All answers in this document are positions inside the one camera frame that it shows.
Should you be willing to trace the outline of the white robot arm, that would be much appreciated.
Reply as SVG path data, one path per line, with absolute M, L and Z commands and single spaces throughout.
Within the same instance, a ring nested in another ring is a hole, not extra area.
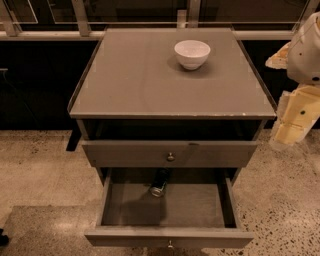
M 320 118 L 320 13 L 312 14 L 265 65 L 285 69 L 298 83 L 292 92 L 282 93 L 271 130 L 270 145 L 284 150 L 301 142 Z

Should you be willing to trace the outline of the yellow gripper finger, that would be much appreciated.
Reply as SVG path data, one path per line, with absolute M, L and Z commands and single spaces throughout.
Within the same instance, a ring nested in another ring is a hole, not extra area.
M 286 69 L 288 66 L 288 50 L 290 43 L 286 43 L 275 54 L 267 59 L 265 65 L 272 69 Z
M 284 150 L 301 142 L 320 118 L 320 86 L 300 84 L 293 92 L 284 91 L 276 114 L 271 147 Z

